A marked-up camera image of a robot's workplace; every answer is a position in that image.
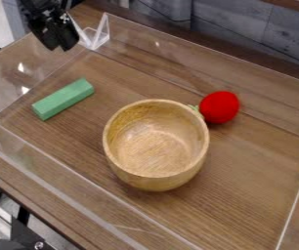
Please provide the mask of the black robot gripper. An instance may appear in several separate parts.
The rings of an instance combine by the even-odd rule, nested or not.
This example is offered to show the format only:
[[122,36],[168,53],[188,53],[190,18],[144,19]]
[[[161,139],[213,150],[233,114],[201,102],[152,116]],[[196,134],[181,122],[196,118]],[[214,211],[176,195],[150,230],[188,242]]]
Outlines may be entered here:
[[[43,47],[53,51],[59,44],[63,51],[70,50],[80,41],[80,35],[61,0],[18,0],[18,3],[29,21],[29,30]],[[47,19],[55,19],[55,35],[45,22]]]

